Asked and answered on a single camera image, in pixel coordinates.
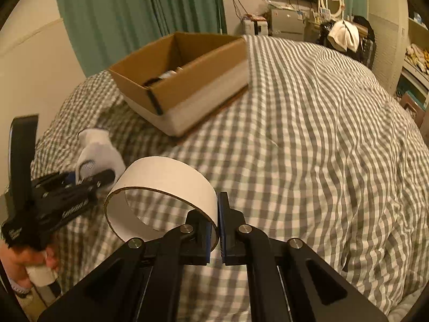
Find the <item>person's left hand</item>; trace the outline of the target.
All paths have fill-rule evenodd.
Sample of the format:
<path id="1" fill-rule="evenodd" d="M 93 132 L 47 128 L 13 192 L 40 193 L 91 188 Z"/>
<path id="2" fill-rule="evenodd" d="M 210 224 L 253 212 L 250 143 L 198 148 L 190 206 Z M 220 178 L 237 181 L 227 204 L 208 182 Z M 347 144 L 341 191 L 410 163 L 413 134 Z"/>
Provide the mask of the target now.
<path id="1" fill-rule="evenodd" d="M 43 265 L 55 271 L 59 271 L 60 261 L 57 256 L 58 245 L 51 242 L 42 251 L 36 251 L 28 246 L 7 246 L 1 241 L 1 263 L 12 282 L 13 288 L 19 291 L 28 291 L 32 287 L 26 268 L 29 266 Z"/>

